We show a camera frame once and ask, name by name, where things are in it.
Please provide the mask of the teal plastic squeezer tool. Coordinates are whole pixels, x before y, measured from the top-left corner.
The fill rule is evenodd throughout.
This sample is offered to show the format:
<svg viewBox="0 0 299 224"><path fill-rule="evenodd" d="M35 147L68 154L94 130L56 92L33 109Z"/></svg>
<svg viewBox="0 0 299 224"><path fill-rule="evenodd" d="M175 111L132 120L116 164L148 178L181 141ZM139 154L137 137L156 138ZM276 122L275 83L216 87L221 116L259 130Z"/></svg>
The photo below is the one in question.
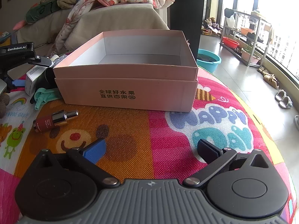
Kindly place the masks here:
<svg viewBox="0 0 299 224"><path fill-rule="evenodd" d="M59 89L39 88L33 95L34 109L39 110L46 103L59 99L62 99Z"/></svg>

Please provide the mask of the black cylindrical cup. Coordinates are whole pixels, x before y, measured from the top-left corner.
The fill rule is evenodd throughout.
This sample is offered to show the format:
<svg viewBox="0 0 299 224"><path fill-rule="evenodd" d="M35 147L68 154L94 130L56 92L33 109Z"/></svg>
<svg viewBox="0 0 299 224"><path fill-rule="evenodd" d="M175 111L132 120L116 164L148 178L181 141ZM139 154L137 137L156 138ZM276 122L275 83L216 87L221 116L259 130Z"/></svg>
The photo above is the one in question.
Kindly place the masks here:
<svg viewBox="0 0 299 224"><path fill-rule="evenodd" d="M45 88L46 89L57 88L57 84L56 84L56 81L55 81L55 74L54 74L53 68L48 67L45 70L44 76L45 76Z"/></svg>

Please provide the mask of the white small carton box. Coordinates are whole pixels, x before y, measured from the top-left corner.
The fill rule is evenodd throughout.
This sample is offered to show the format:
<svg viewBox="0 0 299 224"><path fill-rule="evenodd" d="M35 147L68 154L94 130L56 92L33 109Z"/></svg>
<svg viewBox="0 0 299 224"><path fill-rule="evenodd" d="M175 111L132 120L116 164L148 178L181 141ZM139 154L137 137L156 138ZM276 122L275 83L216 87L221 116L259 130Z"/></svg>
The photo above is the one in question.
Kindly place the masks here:
<svg viewBox="0 0 299 224"><path fill-rule="evenodd" d="M32 96L34 94L38 78L45 70L46 67L36 65L27 71L25 80L25 92L27 95Z"/></svg>

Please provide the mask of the beige covered sofa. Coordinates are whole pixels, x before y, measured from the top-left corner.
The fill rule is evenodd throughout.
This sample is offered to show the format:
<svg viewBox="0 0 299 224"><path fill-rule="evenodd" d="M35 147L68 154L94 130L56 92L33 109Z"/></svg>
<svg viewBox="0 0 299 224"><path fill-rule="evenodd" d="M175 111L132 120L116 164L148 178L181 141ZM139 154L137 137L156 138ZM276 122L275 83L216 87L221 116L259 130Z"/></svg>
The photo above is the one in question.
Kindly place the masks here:
<svg viewBox="0 0 299 224"><path fill-rule="evenodd" d="M54 12L31 25L12 32L1 46L33 42L36 53L50 55L58 33L67 19L70 9ZM97 8L84 14L71 34L63 42L59 54L73 51L89 39L104 31L125 29L168 29L168 26L151 4L126 4Z"/></svg>

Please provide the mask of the colourful cartoon play mat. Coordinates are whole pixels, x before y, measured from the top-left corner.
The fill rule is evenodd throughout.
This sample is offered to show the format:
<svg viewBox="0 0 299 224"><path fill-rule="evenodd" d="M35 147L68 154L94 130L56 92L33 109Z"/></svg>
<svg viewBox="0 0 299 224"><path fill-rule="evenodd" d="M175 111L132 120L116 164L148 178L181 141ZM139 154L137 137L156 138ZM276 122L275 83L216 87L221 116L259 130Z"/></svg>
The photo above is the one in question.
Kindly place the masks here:
<svg viewBox="0 0 299 224"><path fill-rule="evenodd" d="M107 151L98 166L119 180L176 178L180 181L205 167L197 153L201 138L218 148L241 153L261 149L288 188L282 218L293 223L296 193L284 159L250 107L211 73L199 69L198 90L189 113L67 105L63 100L34 109L24 91L10 93L1 119L1 223L15 223L20 211L14 193L41 149L64 153L98 138ZM33 121L55 112L78 110L67 124L37 133Z"/></svg>

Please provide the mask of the red serum bottle silver cap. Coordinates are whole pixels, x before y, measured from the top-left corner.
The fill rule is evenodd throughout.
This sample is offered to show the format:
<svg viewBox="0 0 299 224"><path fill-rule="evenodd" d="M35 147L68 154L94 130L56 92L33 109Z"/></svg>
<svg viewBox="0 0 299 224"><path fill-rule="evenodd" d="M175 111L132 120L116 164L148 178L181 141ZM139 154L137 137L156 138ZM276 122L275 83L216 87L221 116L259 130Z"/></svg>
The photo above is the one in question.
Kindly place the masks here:
<svg viewBox="0 0 299 224"><path fill-rule="evenodd" d="M33 121L33 129L37 133L52 130L58 126L67 124L68 121L78 117L78 110L66 111L61 110L51 115L39 117Z"/></svg>

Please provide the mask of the green plush toy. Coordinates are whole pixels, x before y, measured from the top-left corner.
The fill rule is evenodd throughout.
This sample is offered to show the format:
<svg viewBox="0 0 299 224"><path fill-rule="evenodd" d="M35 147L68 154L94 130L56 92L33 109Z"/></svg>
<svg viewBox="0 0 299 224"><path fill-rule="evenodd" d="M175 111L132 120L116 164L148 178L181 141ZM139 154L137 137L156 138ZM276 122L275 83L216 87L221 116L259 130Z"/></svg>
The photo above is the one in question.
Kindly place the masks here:
<svg viewBox="0 0 299 224"><path fill-rule="evenodd" d="M47 17L48 15L61 10L57 4L57 0L47 0L39 5L32 7L25 15L25 22L27 24L33 24L38 20Z"/></svg>

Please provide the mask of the pair of slippers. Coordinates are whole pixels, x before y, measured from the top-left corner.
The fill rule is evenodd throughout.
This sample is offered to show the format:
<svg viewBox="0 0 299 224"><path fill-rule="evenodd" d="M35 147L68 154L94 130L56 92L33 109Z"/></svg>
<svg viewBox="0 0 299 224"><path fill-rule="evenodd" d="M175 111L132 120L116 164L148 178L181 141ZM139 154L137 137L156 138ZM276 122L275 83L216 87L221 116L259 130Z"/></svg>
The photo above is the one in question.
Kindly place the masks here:
<svg viewBox="0 0 299 224"><path fill-rule="evenodd" d="M286 91L279 89L275 95L275 100L282 109L290 109L293 107L291 98L286 94Z"/></svg>

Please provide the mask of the teal plastic basin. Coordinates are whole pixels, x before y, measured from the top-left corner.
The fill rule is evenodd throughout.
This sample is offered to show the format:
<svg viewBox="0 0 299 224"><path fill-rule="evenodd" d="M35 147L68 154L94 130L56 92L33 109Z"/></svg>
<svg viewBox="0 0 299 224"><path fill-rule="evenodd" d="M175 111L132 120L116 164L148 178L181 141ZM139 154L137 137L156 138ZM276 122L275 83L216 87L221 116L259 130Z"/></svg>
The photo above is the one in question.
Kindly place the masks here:
<svg viewBox="0 0 299 224"><path fill-rule="evenodd" d="M198 49L196 64L213 73L222 62L221 57L211 51Z"/></svg>

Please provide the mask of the pink cardboard box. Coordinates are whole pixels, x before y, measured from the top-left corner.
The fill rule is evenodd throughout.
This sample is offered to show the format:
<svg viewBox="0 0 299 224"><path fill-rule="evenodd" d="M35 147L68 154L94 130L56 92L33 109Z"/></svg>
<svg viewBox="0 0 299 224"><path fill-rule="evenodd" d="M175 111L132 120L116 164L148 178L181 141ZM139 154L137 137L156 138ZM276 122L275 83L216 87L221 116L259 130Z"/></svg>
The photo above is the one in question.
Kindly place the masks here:
<svg viewBox="0 0 299 224"><path fill-rule="evenodd" d="M106 31L54 67L67 104L190 112L198 67L182 31Z"/></svg>

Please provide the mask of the red plastic basin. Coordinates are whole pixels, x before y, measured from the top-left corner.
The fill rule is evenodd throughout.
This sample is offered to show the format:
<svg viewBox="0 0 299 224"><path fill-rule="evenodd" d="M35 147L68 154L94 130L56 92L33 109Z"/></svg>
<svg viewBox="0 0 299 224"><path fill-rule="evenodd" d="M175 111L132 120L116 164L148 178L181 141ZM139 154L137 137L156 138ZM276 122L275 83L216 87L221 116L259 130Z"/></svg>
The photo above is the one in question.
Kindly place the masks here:
<svg viewBox="0 0 299 224"><path fill-rule="evenodd" d="M236 49L239 46L239 43L231 38L223 37L222 42L225 46L229 47L230 49Z"/></svg>

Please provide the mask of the metal storage rack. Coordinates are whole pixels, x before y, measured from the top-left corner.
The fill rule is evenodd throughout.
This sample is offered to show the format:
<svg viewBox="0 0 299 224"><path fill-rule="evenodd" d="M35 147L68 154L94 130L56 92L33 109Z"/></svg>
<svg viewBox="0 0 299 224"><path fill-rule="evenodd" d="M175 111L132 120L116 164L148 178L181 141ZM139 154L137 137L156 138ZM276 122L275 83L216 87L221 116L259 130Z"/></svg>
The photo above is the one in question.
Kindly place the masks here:
<svg viewBox="0 0 299 224"><path fill-rule="evenodd" d="M243 35L241 27L250 28L254 30L254 33ZM234 50L225 46L222 42L224 36L237 41L239 46ZM272 37L272 24L262 18L259 10L253 10L249 14L235 9L226 8L224 10L224 26L220 45L230 51L247 67L261 67Z"/></svg>

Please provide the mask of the orange basin on rack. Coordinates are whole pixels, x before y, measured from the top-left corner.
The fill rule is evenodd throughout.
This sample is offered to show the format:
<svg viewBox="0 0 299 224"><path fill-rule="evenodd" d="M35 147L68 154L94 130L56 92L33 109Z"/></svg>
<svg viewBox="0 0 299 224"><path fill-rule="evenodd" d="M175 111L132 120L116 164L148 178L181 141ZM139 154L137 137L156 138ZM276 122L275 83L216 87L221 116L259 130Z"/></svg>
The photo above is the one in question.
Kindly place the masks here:
<svg viewBox="0 0 299 224"><path fill-rule="evenodd" d="M246 28L246 27L241 27L241 33L243 35L247 35L248 33L254 33L254 30L252 30L250 28Z"/></svg>

